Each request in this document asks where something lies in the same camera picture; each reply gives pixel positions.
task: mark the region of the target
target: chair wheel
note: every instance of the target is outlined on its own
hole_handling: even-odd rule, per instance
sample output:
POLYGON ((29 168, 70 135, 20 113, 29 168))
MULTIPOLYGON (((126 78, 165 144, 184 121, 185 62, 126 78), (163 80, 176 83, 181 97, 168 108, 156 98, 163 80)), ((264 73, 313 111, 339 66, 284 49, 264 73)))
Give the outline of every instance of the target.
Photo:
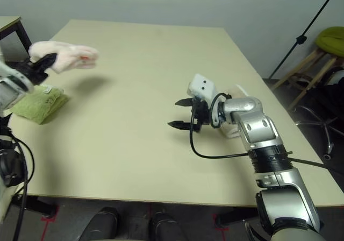
POLYGON ((331 155, 329 154, 324 154, 322 157, 326 160, 331 160, 331 155))

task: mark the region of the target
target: pink glove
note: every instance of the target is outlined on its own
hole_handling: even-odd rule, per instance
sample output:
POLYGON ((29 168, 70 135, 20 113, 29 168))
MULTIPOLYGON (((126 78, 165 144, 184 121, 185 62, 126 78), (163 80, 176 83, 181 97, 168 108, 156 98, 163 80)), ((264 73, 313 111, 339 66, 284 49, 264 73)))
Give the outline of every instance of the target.
POLYGON ((92 47, 56 41, 37 42, 30 47, 28 53, 32 62, 37 62, 47 54, 57 53, 56 61, 51 67, 56 73, 73 68, 93 68, 98 59, 98 51, 92 47))

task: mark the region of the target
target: yellow-green stool seat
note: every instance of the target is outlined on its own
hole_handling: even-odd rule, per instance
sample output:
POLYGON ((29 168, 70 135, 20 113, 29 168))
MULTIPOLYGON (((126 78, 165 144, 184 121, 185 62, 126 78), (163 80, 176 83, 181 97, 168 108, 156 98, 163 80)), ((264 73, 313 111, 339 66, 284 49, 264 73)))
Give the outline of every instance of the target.
POLYGON ((316 39, 319 48, 327 53, 344 57, 344 27, 329 27, 316 39))

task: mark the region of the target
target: stool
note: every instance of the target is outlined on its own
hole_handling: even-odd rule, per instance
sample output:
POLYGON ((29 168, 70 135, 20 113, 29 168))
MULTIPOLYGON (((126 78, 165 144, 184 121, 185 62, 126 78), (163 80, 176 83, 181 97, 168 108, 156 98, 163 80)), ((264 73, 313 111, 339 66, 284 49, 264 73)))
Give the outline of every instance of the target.
POLYGON ((301 61, 293 70, 288 72, 286 76, 276 82, 271 88, 271 90, 275 90, 285 81, 289 81, 292 86, 302 91, 288 106, 288 109, 293 108, 301 98, 306 95, 307 90, 315 87, 332 66, 341 65, 344 62, 344 27, 329 27, 323 30, 318 35, 316 44, 318 46, 317 49, 301 61), (329 54, 330 58, 316 76, 311 78, 306 75, 306 73, 309 72, 326 54, 329 54), (299 79, 305 79, 308 82, 308 85, 306 87, 301 86, 297 83, 299 79))

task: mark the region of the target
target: grey wall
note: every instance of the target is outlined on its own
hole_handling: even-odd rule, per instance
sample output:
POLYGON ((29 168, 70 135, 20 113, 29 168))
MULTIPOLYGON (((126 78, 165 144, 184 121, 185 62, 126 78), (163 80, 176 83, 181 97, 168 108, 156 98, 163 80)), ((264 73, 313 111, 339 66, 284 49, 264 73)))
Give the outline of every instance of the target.
MULTIPOLYGON (((20 15, 32 41, 48 40, 70 19, 220 26, 258 73, 267 77, 324 0, 0 0, 0 15, 20 15)), ((344 0, 332 0, 276 77, 312 48, 323 29, 344 25, 344 0)), ((23 55, 15 36, 2 41, 8 59, 23 55)))

